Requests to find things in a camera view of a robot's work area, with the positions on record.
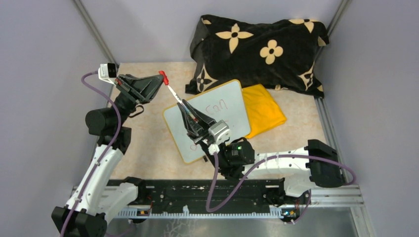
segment black floral pillow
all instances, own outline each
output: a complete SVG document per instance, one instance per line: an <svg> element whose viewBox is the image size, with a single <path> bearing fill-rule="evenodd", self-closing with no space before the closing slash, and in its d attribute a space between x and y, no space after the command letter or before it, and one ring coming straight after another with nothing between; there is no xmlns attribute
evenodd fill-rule
<svg viewBox="0 0 419 237"><path fill-rule="evenodd" d="M198 22L190 46L197 62L186 93L198 94L232 79L324 97L313 73L317 49L329 43L323 23L308 19L248 24L212 15Z"/></svg>

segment red marker cap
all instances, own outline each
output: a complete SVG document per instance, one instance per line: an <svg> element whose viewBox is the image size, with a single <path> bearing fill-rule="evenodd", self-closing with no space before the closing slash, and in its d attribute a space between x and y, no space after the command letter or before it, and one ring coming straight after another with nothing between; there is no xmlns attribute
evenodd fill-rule
<svg viewBox="0 0 419 237"><path fill-rule="evenodd" d="M164 71L159 71L160 75L163 75L163 82L165 83L165 85L169 85L169 79L166 76L166 73Z"/></svg>

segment white wall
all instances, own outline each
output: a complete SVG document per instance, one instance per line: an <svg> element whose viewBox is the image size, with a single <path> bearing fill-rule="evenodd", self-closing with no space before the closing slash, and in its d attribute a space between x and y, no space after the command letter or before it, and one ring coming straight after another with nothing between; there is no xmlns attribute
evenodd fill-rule
<svg viewBox="0 0 419 237"><path fill-rule="evenodd" d="M84 116L105 104L80 77L106 59L68 0L2 1L0 32L0 236L56 236L95 142Z"/></svg>
<svg viewBox="0 0 419 237"><path fill-rule="evenodd" d="M353 1L316 73L377 237L418 236L419 1Z"/></svg>
<svg viewBox="0 0 419 237"><path fill-rule="evenodd" d="M199 17L249 23L312 18L328 25L340 0L83 0L117 62L191 61Z"/></svg>

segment tabletop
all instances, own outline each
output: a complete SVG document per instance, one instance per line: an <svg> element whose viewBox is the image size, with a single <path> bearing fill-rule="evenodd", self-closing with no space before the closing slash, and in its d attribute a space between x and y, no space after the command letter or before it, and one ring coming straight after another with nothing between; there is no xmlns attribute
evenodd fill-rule
<svg viewBox="0 0 419 237"><path fill-rule="evenodd" d="M141 78L165 71L174 91L181 98L188 99L192 95L185 93L185 84L192 79L195 67L195 62L122 63L118 73ZM297 149L306 146L309 139L326 142L313 96L289 90L268 91L287 121L249 139L256 153ZM118 94L119 91L114 88L111 98L114 100ZM162 85L155 98L144 105L142 114L126 120L124 126L132 128L131 144L111 179L127 176L142 179L212 179L214 167L210 162L199 159L186 164L176 148L163 117L164 109L175 103L172 94Z"/></svg>

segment orange cloth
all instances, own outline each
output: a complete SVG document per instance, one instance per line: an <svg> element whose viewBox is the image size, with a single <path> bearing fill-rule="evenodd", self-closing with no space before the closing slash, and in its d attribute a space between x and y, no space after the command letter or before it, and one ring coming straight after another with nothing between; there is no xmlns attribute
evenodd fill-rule
<svg viewBox="0 0 419 237"><path fill-rule="evenodd" d="M246 138L266 132L287 120L263 85L257 84L243 88L242 94L251 128Z"/></svg>

